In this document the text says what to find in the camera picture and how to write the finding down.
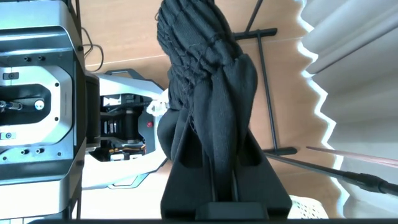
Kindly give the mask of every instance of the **wooden floor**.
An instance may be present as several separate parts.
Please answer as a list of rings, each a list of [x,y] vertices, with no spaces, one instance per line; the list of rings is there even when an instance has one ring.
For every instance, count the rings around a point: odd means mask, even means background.
[[[80,2],[83,27],[93,42],[104,48],[101,72],[133,68],[167,87],[170,61],[156,40],[155,15],[161,0]],[[216,0],[234,32],[245,30],[256,2]],[[305,146],[322,146],[328,125],[314,114],[320,97],[302,76],[312,60],[297,50],[300,39],[307,33],[297,22],[301,8],[301,1],[264,0],[252,29],[278,28],[276,36],[265,37],[262,43],[279,146],[297,147],[299,152],[291,158],[331,167],[333,156],[305,149]],[[257,40],[242,40],[240,45],[251,56],[259,75],[250,128],[263,149],[272,148]],[[86,60],[86,67],[93,70],[99,62],[100,53],[94,50]],[[271,163],[289,194],[319,200],[330,217],[338,217],[336,203],[340,191],[328,177],[281,162]],[[170,167],[167,164],[133,190],[84,192],[83,218],[159,218],[159,202]]]

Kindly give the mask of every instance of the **white perforated basket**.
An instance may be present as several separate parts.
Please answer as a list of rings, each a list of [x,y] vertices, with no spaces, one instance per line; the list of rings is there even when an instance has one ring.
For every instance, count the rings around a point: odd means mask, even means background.
[[[290,210],[289,219],[297,218],[328,218],[322,204],[312,198],[290,196],[293,205]]]

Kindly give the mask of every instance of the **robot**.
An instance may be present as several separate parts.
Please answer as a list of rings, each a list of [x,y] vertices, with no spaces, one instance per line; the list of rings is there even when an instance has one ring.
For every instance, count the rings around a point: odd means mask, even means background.
[[[82,190],[137,187],[162,166],[146,108],[163,89],[85,71],[78,2],[7,0],[0,14],[1,223],[79,218]]]

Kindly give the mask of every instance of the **black fabric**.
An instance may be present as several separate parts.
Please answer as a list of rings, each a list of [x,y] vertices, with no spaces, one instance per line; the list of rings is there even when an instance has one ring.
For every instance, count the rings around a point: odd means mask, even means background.
[[[256,69],[212,0],[163,0],[157,28],[172,63],[170,109],[157,131],[160,145],[173,160],[190,123],[201,146],[189,148],[201,147],[212,158],[218,199],[227,200],[234,160],[248,133]]]

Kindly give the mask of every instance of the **curtain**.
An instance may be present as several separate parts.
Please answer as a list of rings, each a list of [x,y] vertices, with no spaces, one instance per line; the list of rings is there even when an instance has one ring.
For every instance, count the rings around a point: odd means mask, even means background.
[[[327,92],[321,112],[336,125],[337,150],[398,159],[398,1],[308,0],[301,19],[313,27],[303,46],[318,58],[306,71]],[[398,170],[344,158],[341,170],[398,184]],[[340,182],[346,218],[398,217],[398,198]]]

